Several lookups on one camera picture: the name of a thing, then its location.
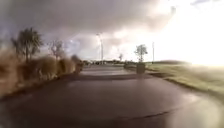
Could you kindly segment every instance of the sky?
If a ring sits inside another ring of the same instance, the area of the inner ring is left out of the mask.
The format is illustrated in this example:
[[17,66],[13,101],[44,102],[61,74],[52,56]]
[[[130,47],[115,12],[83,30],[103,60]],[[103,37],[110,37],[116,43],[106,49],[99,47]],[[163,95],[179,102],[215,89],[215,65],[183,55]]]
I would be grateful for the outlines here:
[[215,53],[205,54],[213,48],[213,39],[222,38],[213,33],[223,30],[223,6],[221,0],[213,1],[221,4],[210,6],[211,0],[0,0],[0,39],[7,42],[20,30],[33,27],[45,43],[64,41],[70,55],[100,59],[100,34],[104,59],[123,54],[125,60],[137,60],[136,45],[146,44],[149,61],[154,42],[156,60],[207,63],[207,58],[218,60],[214,56],[222,44],[217,41]]

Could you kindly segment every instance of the cloud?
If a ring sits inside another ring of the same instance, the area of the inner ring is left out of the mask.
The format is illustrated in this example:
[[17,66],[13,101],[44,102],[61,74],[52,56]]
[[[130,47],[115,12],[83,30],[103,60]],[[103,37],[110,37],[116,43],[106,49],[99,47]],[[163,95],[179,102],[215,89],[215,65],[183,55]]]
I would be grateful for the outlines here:
[[[86,37],[77,39],[80,49],[95,47],[92,42],[96,41],[89,35],[139,24],[146,25],[151,31],[160,30],[170,15],[154,13],[158,1],[0,0],[0,34],[4,33],[4,37],[8,38],[21,29],[34,27],[43,35],[44,41],[49,41],[54,38],[70,40],[82,33]],[[115,39],[108,42],[120,44]]]

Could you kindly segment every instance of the road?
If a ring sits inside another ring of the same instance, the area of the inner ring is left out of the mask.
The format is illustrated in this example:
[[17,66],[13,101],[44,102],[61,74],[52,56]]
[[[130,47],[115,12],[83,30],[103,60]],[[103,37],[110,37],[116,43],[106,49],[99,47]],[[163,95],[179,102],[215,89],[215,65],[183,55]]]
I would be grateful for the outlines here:
[[3,128],[218,128],[221,105],[150,75],[93,66],[0,103]]

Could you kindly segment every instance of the pole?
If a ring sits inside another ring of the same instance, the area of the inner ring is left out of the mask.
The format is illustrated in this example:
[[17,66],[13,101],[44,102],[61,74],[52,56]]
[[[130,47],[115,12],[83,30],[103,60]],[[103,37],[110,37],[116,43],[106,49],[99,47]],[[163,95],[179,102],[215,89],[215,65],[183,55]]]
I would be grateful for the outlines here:
[[154,46],[154,42],[152,42],[152,64],[155,61],[155,46]]
[[101,39],[100,34],[97,34],[100,39],[100,49],[101,49],[101,63],[103,64],[103,41]]

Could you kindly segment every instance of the field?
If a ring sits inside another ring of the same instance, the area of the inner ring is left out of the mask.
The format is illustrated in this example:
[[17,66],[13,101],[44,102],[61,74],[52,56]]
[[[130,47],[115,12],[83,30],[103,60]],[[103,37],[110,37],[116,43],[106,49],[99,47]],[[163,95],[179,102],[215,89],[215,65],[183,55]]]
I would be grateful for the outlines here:
[[163,79],[181,85],[224,95],[224,67],[191,64],[146,64],[150,73],[160,73]]

